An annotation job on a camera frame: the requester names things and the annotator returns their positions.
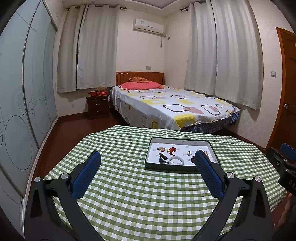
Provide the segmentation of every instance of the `green checkered tablecloth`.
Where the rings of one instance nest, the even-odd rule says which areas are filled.
[[[199,174],[145,169],[151,137],[209,140],[225,172],[239,178],[260,176],[273,210],[285,194],[279,174],[253,145],[233,137],[114,126],[86,136],[45,177],[58,178],[83,163],[93,150],[102,164],[77,202],[105,240],[190,240],[203,226],[218,200],[211,196]],[[58,198],[61,219],[68,223]],[[241,197],[223,229],[230,229]]]

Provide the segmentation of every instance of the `ceiling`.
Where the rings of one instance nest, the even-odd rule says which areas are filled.
[[[190,2],[196,2],[196,0],[62,0],[62,2],[64,8],[72,5],[80,6],[81,4],[120,5],[121,7],[149,12],[165,18],[180,11],[180,8],[188,6]]]
[[[158,7],[158,8],[164,8],[171,4],[172,2],[175,2],[177,0],[134,0],[136,2],[146,3],[148,5]]]

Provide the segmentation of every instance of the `metal screw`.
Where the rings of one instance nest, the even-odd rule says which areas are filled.
[[[228,172],[226,176],[230,179],[234,178],[234,174],[232,172]]]
[[[40,182],[40,180],[41,180],[41,177],[36,177],[35,179],[34,179],[34,182]]]
[[[69,177],[69,173],[66,173],[66,172],[61,175],[62,179],[67,179],[68,177]]]
[[[256,176],[256,177],[255,177],[255,181],[256,181],[256,182],[261,182],[261,178],[258,177],[258,176]]]

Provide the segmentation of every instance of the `pillow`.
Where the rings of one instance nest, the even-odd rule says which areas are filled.
[[[126,82],[119,85],[119,88],[124,90],[153,90],[153,89],[164,89],[164,87],[156,82],[148,81],[147,83],[137,83],[137,82]]]
[[[142,77],[132,77],[129,79],[129,81],[138,82],[138,83],[148,83],[149,82],[149,80],[142,78]]]

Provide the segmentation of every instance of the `wooden floor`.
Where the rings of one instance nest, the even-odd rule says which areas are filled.
[[[105,130],[114,125],[127,125],[116,111],[111,111],[109,117],[93,120],[87,118],[87,113],[60,117],[44,145],[33,180],[37,176],[44,178],[86,135]],[[225,129],[215,134],[238,137]],[[272,212],[274,223],[279,221],[285,204],[286,200],[284,199]]]

